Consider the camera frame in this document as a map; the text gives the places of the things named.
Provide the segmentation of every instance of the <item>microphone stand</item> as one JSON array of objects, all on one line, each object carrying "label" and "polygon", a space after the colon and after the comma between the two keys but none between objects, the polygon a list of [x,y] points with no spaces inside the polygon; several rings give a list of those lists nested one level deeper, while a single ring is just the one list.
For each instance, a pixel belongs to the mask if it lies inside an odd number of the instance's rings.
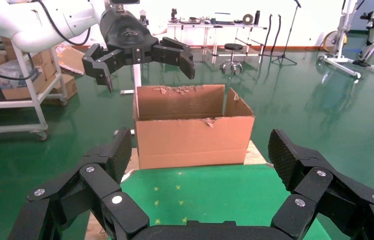
[{"label": "microphone stand", "polygon": [[302,6],[300,5],[300,3],[297,1],[297,0],[294,0],[296,3],[297,3],[297,6],[296,6],[296,10],[294,11],[294,17],[293,17],[293,20],[291,21],[291,27],[290,27],[290,32],[288,33],[288,38],[287,38],[287,43],[285,44],[285,47],[284,47],[284,52],[282,53],[281,56],[278,56],[277,59],[273,60],[271,63],[273,64],[277,64],[277,65],[283,65],[283,61],[284,59],[290,61],[291,63],[290,64],[284,64],[286,66],[295,66],[297,65],[298,63],[291,60],[290,58],[286,57],[286,50],[287,50],[287,45],[289,44],[289,40],[290,40],[290,35],[292,34],[292,29],[293,29],[293,24],[295,23],[295,19],[296,19],[296,13],[298,12],[298,8],[301,8]]}]

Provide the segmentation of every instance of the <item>bottle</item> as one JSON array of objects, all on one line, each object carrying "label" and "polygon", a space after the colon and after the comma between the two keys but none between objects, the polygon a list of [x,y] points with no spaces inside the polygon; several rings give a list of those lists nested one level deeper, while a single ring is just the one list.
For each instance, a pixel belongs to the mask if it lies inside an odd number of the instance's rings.
[{"label": "bottle", "polygon": [[261,16],[261,11],[257,10],[254,15],[254,23],[253,23],[254,25],[258,25],[260,16]]}]

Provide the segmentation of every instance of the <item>wooden board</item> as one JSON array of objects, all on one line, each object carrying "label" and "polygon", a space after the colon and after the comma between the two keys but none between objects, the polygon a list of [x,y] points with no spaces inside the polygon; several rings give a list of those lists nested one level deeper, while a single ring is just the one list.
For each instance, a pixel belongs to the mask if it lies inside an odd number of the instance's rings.
[{"label": "wooden board", "polygon": [[[271,164],[267,163],[265,158],[256,148],[255,144],[252,141],[249,141],[249,145],[247,146],[247,153],[246,157],[244,158],[244,165],[261,165],[266,164],[271,167]],[[139,157],[137,154],[137,148],[133,148],[131,152],[131,159],[129,160],[128,166],[125,170],[125,173],[131,174],[135,171],[139,170]],[[105,230],[103,230],[102,226],[96,220],[94,215],[90,213],[90,217],[88,220],[87,231],[85,233],[84,240],[107,240],[108,235],[106,234]]]}]

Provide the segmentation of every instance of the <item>white robotic arm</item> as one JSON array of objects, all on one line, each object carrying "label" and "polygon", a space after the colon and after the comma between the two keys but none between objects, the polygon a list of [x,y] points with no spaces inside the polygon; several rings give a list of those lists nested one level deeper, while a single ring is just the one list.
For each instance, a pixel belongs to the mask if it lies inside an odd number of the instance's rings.
[{"label": "white robotic arm", "polygon": [[[98,24],[104,0],[44,0],[58,30],[67,38]],[[0,36],[12,39],[22,51],[40,52],[64,41],[51,25],[40,3],[9,4],[0,0]]]}]

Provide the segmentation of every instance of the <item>stool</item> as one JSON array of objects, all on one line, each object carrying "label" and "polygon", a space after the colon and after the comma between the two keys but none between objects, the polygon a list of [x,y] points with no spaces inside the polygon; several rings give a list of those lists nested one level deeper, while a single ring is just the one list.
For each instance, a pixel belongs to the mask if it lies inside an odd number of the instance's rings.
[{"label": "stool", "polygon": [[243,66],[239,61],[234,61],[234,51],[242,50],[243,46],[236,43],[227,43],[224,45],[224,48],[227,50],[231,50],[231,59],[225,60],[219,68],[221,69],[222,73],[226,72],[226,66],[231,66],[231,73],[236,74],[237,66],[239,71],[243,70]]}]

